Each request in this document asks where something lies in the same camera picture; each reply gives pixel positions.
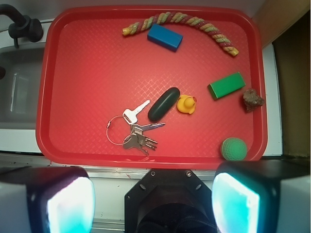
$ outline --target led light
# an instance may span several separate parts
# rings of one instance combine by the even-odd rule
[[[79,177],[57,192],[47,203],[51,233],[88,233],[95,210],[94,186]]]
[[[259,195],[228,173],[215,177],[212,206],[219,230],[223,233],[256,233]]]

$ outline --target green ball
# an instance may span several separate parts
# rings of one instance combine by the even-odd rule
[[[247,146],[243,140],[230,137],[223,141],[221,152],[226,160],[239,161],[246,157]]]

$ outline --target faucet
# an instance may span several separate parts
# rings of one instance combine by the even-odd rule
[[[0,4],[0,15],[6,15],[14,22],[9,26],[9,35],[14,39],[15,48],[19,48],[18,38],[26,37],[31,42],[38,42],[42,38],[43,29],[38,19],[23,16],[9,4]]]

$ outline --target yellow rubber duck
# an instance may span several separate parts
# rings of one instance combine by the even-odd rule
[[[181,113],[194,113],[196,98],[188,95],[181,95],[177,102],[177,109]]]

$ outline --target silver key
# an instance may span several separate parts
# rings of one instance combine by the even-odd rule
[[[122,115],[128,118],[128,119],[125,118],[126,122],[129,125],[136,123],[138,121],[136,115],[140,113],[144,109],[144,107],[146,107],[149,103],[150,103],[150,100],[146,100],[143,104],[138,106],[133,111],[130,109],[125,109]]]
[[[124,142],[128,141],[127,143],[123,144],[123,148],[128,150],[131,149],[133,147],[137,148],[138,150],[140,150],[141,152],[143,152],[145,155],[149,156],[149,153],[147,150],[144,150],[141,146],[141,144],[138,142],[138,136],[133,133],[131,135],[129,135]]]
[[[146,147],[149,147],[153,150],[156,150],[156,146],[154,144],[157,144],[156,141],[152,140],[151,138],[148,138],[144,135],[141,135],[139,133],[135,133],[138,137],[138,142],[141,146],[146,146]]]
[[[142,135],[142,136],[144,136],[144,137],[147,137],[147,136],[143,135],[142,130],[141,130],[140,128],[137,128],[137,127],[133,127],[131,133],[136,133],[136,134],[140,134],[140,135]],[[149,138],[149,137],[147,137],[147,138],[148,138],[151,142],[157,143],[156,141],[152,140],[151,138]]]
[[[137,130],[141,130],[143,132],[143,131],[148,131],[148,130],[156,129],[156,128],[162,127],[164,125],[165,125],[165,123],[155,123],[155,124],[149,124],[149,125],[132,124],[131,125],[131,130],[136,128]]]

